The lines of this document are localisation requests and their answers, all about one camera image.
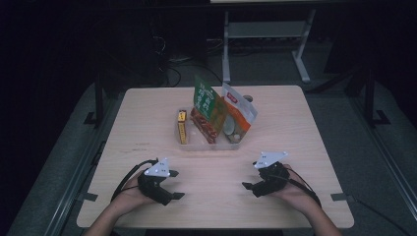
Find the black cable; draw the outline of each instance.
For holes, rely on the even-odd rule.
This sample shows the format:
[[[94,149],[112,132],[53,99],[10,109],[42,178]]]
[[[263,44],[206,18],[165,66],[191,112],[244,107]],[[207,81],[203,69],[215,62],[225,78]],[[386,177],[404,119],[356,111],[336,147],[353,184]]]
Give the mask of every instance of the black cable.
[[[211,72],[216,78],[217,80],[223,85],[223,80],[209,67],[206,66],[202,66],[202,65],[198,65],[198,64],[193,64],[193,65],[177,65],[176,67],[201,67],[203,69],[206,69],[207,71]]]
[[[303,184],[293,180],[293,179],[287,179],[278,175],[269,175],[268,177],[273,177],[276,179],[281,179],[286,181],[289,184],[294,185],[295,187],[301,189],[302,191],[304,191],[304,193],[306,193],[310,198],[312,198],[320,207],[322,207],[322,203],[320,202],[319,197],[317,197],[316,192],[314,192],[313,190],[309,190],[306,186],[304,186]]]
[[[150,164],[152,164],[152,165],[154,165],[154,164],[156,164],[156,163],[158,163],[158,160],[156,159],[156,160],[151,160],[151,159],[149,159],[149,160],[146,160],[146,161],[144,161],[144,162],[142,162],[142,163],[140,163],[140,164],[138,164],[138,165],[135,165],[135,167],[133,167],[132,169],[131,169],[131,171],[129,171],[129,173],[125,176],[125,178],[123,178],[123,180],[122,180],[122,182],[120,182],[120,184],[119,184],[119,186],[117,186],[117,188],[116,188],[116,190],[114,191],[114,193],[113,193],[113,196],[111,197],[111,201],[113,201],[122,191],[123,191],[123,187],[125,186],[125,184],[126,184],[126,182],[130,179],[130,177],[141,167],[141,166],[143,166],[144,164],[148,164],[148,163],[150,163]]]
[[[356,203],[359,203],[360,205],[362,205],[363,207],[366,207],[368,210],[372,211],[373,213],[379,215],[380,217],[382,217],[383,219],[385,219],[386,221],[388,221],[389,223],[391,223],[393,226],[395,226],[399,231],[401,231],[404,235],[407,236],[411,236],[411,234],[409,234],[404,228],[402,228],[400,225],[398,225],[397,223],[395,223],[392,219],[386,217],[385,215],[383,215],[382,213],[380,213],[379,211],[375,210],[374,208],[372,208],[371,206],[365,204],[364,202],[353,198],[355,200]]]
[[[178,84],[180,84],[180,82],[181,82],[181,73],[179,72],[179,71],[177,71],[177,70],[175,70],[174,68],[172,68],[172,67],[168,67],[167,68],[168,70],[172,70],[172,71],[174,71],[175,73],[177,73],[177,75],[178,75],[178,80],[177,80],[177,82],[175,83],[175,85],[171,85],[171,83],[169,83],[169,77],[167,77],[167,86],[168,87],[172,87],[172,88],[175,88],[175,87],[177,87],[178,86]]]
[[[134,186],[134,187],[129,187],[129,188],[123,189],[122,192],[125,192],[126,190],[130,190],[130,189],[135,189],[135,188],[138,188],[138,187],[139,187],[139,185]]]
[[[284,169],[286,169],[286,170],[290,170],[292,173],[294,173],[294,174],[296,174],[297,176],[298,176],[298,178],[300,178],[306,185],[307,185],[307,187],[309,187],[309,189],[311,190],[311,191],[313,191],[313,188],[312,187],[310,187],[310,185],[297,173],[297,172],[295,172],[293,169],[290,169],[290,168],[285,168],[284,167]]]

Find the dark background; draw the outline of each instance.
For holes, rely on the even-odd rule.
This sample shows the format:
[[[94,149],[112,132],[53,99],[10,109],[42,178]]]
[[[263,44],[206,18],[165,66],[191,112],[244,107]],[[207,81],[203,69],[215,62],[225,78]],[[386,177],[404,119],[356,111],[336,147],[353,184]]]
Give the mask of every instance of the dark background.
[[[158,87],[164,75],[157,69],[171,54],[182,51],[204,61],[206,38],[222,38],[220,11],[166,12],[157,18],[151,13],[85,11],[104,4],[1,1],[0,234],[8,231],[78,99],[98,74],[109,95],[129,87]],[[342,9],[323,6],[310,36],[310,40],[334,41],[329,72],[343,73],[358,62],[374,70],[415,126],[416,13],[413,1],[405,0],[367,1]],[[271,16],[276,12],[235,15],[237,20],[270,20]],[[155,35],[165,38],[166,55],[153,53]]]

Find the green package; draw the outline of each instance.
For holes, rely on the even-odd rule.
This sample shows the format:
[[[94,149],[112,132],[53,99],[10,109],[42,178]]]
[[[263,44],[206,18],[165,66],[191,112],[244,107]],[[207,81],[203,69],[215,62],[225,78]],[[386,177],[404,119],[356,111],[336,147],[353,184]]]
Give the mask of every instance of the green package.
[[[227,105],[224,99],[198,76],[195,79],[194,107],[220,134],[228,114]]]

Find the snack box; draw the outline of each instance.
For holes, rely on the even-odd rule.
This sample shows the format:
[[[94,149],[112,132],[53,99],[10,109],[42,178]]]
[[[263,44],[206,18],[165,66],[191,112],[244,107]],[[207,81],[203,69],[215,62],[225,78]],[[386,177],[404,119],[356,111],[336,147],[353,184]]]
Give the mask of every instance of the snack box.
[[[185,110],[187,115],[184,121],[185,132],[183,125],[179,125],[179,123],[183,123],[183,121],[179,122],[179,113],[180,111]],[[218,137],[215,139],[216,144],[209,144],[207,139],[204,135],[200,132],[199,128],[194,125],[194,122],[190,119],[192,107],[182,107],[177,109],[175,113],[175,125],[174,125],[174,136],[178,143],[178,146],[182,150],[188,151],[198,151],[198,150],[235,150],[240,147],[240,144],[232,144],[226,138],[223,132],[220,132]],[[185,140],[186,143],[184,145],[181,144],[181,139],[184,139],[185,133]]]

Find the hand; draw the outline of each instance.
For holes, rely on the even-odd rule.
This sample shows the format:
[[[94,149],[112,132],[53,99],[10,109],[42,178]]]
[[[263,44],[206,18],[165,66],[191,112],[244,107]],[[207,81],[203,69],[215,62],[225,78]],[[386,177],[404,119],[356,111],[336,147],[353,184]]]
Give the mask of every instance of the hand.
[[[284,164],[284,167],[291,169],[291,166],[287,164]],[[291,170],[288,171],[289,178],[305,185],[304,181]],[[340,231],[322,208],[297,186],[287,183],[283,189],[274,192],[271,195],[281,198],[303,213],[309,220],[317,236],[341,236]]]
[[[126,185],[123,188],[124,191],[122,191],[98,216],[86,232],[86,236],[110,235],[114,224],[120,216],[141,205],[154,203],[154,200],[143,195],[138,188],[138,177],[142,172],[143,171],[139,172],[126,182]]]
[[[154,203],[154,200],[143,195],[138,188],[138,177],[142,172],[144,171],[140,171],[128,180],[125,187],[123,187],[122,192],[107,207],[115,215],[121,216],[141,205]]]
[[[284,164],[283,166],[287,169],[292,170],[290,165]],[[297,181],[302,185],[305,185],[303,180],[291,170],[288,171],[289,178]],[[312,205],[314,207],[317,205],[317,203],[303,190],[290,183],[287,183],[283,189],[274,192],[271,195],[279,197],[280,199],[286,201],[288,204],[290,204],[292,207],[294,207],[302,213],[306,213],[306,210],[308,210]]]

